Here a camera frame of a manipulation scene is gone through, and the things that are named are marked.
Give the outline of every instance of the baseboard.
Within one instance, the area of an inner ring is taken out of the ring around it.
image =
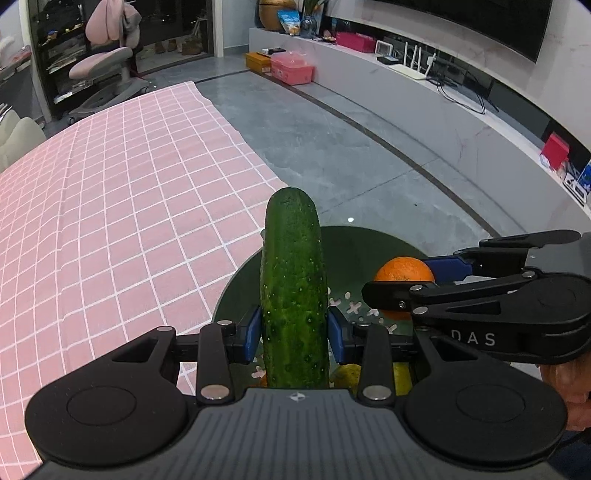
[[[226,47],[223,49],[224,55],[238,55],[248,53],[248,45],[237,45],[236,47]]]

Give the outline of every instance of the grid pattern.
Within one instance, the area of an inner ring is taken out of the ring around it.
[[[0,479],[39,458],[42,385],[158,325],[197,332],[284,186],[187,82],[97,113],[0,176]],[[195,364],[178,387],[194,393]]]

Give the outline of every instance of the chair seat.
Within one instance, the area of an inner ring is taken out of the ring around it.
[[[91,79],[113,65],[122,64],[133,55],[131,48],[121,47],[105,53],[96,53],[79,61],[70,69],[72,80]]]

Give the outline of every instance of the plastic bag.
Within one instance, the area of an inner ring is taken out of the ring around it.
[[[279,10],[277,16],[285,32],[292,37],[300,35],[300,14],[297,10]]]

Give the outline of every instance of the green basket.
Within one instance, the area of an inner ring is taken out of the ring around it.
[[[392,258],[425,258],[426,255],[396,237],[375,230],[355,226],[324,226],[320,230],[330,290],[329,305],[338,306],[350,322],[380,323],[391,332],[412,335],[412,322],[395,322],[371,310],[363,303],[361,289]],[[222,292],[213,314],[214,322],[223,319],[237,322],[251,305],[259,303],[260,269],[259,250],[237,270]],[[333,372],[337,365],[332,353],[329,355],[330,372]],[[237,395],[241,396],[246,387],[257,384],[264,369],[261,343],[249,365],[230,366]]]

